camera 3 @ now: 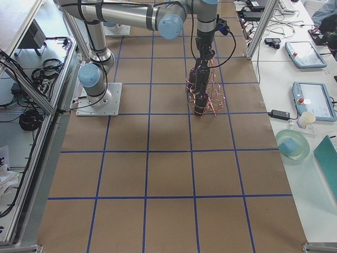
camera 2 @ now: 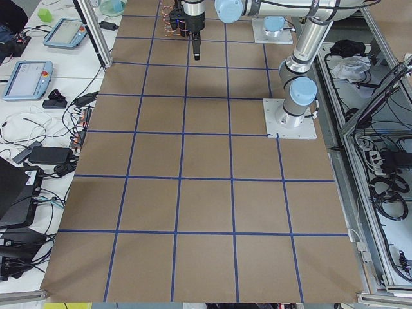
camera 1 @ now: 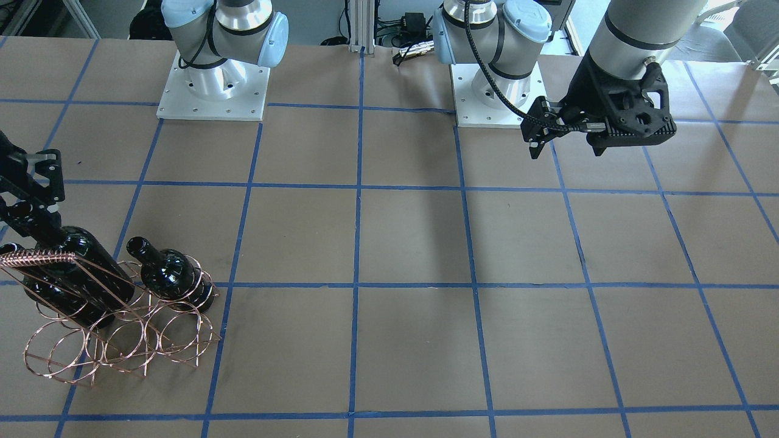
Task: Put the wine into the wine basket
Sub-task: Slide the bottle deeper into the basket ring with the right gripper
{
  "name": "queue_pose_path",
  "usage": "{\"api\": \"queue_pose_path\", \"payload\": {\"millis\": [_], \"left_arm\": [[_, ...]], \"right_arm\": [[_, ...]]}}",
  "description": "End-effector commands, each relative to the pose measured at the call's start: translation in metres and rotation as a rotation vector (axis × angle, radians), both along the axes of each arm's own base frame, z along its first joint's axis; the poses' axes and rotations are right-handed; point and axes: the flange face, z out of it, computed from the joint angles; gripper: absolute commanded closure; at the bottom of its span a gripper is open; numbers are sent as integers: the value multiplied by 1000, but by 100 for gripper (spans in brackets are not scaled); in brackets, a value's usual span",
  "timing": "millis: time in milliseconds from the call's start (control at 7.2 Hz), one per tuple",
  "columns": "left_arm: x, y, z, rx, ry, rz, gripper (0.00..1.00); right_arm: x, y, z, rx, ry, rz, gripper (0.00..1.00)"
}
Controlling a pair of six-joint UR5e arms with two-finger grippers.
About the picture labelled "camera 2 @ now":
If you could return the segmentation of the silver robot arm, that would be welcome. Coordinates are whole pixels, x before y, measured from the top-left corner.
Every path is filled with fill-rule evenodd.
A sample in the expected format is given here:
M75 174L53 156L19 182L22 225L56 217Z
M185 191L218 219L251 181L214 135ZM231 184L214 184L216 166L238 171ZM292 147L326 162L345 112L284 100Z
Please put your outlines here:
M293 53L279 68L285 100L276 117L285 124L291 120L302 121L315 99L317 87L306 73L333 22L349 17L361 4L361 1L215 1L214 7L219 19L227 24L243 16L287 15L306 19Z

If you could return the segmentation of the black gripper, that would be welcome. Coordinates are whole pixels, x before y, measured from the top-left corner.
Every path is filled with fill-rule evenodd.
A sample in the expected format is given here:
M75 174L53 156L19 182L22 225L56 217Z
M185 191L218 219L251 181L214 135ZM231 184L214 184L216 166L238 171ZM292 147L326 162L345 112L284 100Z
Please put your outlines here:
M205 28L205 13L196 16L191 16L184 13L183 16L185 19L186 29L191 32L194 60L199 61L201 54L201 31Z

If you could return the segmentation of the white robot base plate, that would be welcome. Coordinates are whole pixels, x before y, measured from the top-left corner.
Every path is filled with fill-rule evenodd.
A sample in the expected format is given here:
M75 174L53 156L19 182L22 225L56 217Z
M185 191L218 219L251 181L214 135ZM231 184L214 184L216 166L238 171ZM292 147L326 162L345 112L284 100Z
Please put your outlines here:
M268 138L315 140L317 138L310 108L303 115L291 116L283 109L284 99L263 99Z

